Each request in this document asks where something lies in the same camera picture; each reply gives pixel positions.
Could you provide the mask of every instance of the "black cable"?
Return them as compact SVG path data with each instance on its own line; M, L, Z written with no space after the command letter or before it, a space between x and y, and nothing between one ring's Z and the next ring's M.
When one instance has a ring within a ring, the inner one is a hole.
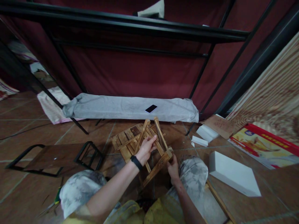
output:
M43 125L40 125L40 126L37 126L37 127L31 128L31 129L28 129L28 130L26 130L26 131L23 131L23 132L20 132L20 133L17 133L17 134L14 134L14 135L11 135L11 136L8 136L8 137L5 137L5 138L2 138L2 139L0 139L0 141L2 141L2 140L5 140L5 139L7 139L7 138L10 138L10 137L17 136L17 135L19 135L19 134L22 134L22 133L25 133L25 132L27 132L27 131L31 131L31 130L33 130L33 129L36 129L36 128L39 128L39 127L43 127L43 126L49 125L49 124L52 124L52 123L43 124Z

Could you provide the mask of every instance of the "foam board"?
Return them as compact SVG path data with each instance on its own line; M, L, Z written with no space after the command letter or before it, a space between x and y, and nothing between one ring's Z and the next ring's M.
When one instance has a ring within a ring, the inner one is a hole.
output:
M200 137L202 137L207 142L211 142L212 140L214 140L219 136L219 134L216 131L214 131L213 129L209 128L204 124L198 128L196 133L199 134Z
M206 140L203 140L203 139L201 139L201 138L198 138L198 137L196 137L196 136L192 136L192 140L191 140L192 142L195 142L195 143L197 143L197 144L199 144L199 145L202 145L202 146L204 146L204 147L207 147L208 145L209 145L209 143L206 141Z
M219 152L210 154L210 174L248 197L261 197L254 173L247 167Z

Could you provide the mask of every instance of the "colorful box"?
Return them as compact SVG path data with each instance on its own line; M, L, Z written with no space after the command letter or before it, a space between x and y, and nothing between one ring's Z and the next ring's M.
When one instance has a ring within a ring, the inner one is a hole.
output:
M253 124L245 125L229 142L269 169L299 163L299 146Z

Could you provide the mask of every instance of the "yellow shirt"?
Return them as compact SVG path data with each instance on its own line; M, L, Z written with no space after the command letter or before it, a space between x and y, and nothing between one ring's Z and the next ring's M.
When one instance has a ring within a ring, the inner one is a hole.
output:
M86 205L73 212L63 224L95 224ZM185 224L183 211L178 202L165 195L159 198L145 214L135 201L128 201L120 207L105 223L132 223L132 224Z

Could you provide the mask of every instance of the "black wristband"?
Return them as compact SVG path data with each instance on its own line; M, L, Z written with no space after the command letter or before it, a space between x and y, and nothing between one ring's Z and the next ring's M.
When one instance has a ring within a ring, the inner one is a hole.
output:
M136 158L136 156L131 156L131 161L133 163L135 163L135 165L138 167L139 170L142 170L142 165L141 163L138 161L138 159Z

